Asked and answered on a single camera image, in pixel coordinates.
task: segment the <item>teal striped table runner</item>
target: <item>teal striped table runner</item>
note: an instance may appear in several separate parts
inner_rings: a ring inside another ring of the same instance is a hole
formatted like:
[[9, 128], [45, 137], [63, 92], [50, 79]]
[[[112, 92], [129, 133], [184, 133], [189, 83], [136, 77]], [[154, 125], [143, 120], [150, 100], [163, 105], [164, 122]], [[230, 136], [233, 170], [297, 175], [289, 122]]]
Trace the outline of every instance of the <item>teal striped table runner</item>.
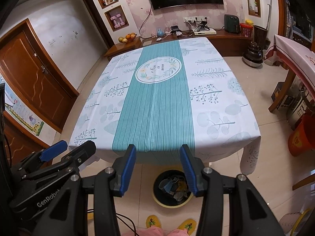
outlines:
[[194, 154], [193, 117], [179, 41], [143, 48], [122, 107], [112, 149], [129, 144], [137, 162], [174, 164], [187, 144]]

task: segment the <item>wooden chair leg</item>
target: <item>wooden chair leg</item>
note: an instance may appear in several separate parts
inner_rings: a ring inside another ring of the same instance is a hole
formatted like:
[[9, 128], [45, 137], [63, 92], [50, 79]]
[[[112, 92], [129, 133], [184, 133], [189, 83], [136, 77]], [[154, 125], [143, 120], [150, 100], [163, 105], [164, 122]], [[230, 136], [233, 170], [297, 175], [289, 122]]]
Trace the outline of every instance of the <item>wooden chair leg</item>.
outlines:
[[305, 179], [302, 179], [300, 182], [296, 183], [294, 186], [292, 186], [292, 190], [294, 191], [297, 188], [300, 188], [304, 185], [310, 184], [315, 181], [315, 174], [308, 176]]
[[284, 99], [284, 96], [286, 95], [289, 88], [291, 87], [295, 76], [296, 76], [296, 74], [291, 69], [289, 69], [287, 77], [285, 79], [285, 82], [284, 82], [281, 90], [280, 90], [279, 95], [277, 96], [275, 101], [272, 103], [272, 105], [268, 108], [269, 112], [273, 112], [278, 107], [278, 105], [281, 104], [282, 100]]

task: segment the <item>red container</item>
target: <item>red container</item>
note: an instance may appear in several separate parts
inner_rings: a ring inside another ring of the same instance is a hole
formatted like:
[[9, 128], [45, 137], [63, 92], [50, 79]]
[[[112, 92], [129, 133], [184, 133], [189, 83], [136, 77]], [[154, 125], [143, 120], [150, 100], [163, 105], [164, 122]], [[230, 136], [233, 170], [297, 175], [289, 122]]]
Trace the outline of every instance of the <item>red container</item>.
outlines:
[[241, 25], [242, 36], [251, 37], [254, 27], [246, 23], [240, 23], [240, 25]]
[[315, 147], [315, 118], [304, 114], [299, 126], [288, 139], [289, 151], [298, 156]]

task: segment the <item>door handle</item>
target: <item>door handle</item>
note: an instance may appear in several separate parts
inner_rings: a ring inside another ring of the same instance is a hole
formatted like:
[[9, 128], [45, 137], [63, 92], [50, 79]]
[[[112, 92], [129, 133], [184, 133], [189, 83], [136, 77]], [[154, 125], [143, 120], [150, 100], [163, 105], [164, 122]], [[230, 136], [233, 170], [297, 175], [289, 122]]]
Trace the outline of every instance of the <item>door handle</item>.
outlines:
[[48, 70], [46, 69], [46, 67], [44, 65], [41, 66], [41, 68], [43, 69], [42, 70], [42, 73], [44, 73], [45, 75], [48, 74]]

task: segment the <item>pink floral wallpaper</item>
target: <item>pink floral wallpaper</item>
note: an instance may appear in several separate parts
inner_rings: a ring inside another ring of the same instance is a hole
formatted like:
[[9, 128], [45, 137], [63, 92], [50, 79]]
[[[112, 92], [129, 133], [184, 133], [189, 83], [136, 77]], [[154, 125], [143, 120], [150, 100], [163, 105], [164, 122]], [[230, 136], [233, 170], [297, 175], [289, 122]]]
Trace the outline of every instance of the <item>pink floral wallpaper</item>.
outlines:
[[[126, 0], [138, 29], [150, 12], [150, 0]], [[244, 21], [242, 0], [224, 0], [224, 5], [200, 4], [153, 10], [147, 22], [141, 28], [141, 36], [150, 37], [157, 28], [163, 31], [167, 27], [178, 25], [181, 30], [188, 30], [183, 17], [205, 16], [208, 26], [221, 28], [224, 25], [224, 14], [237, 15]]]

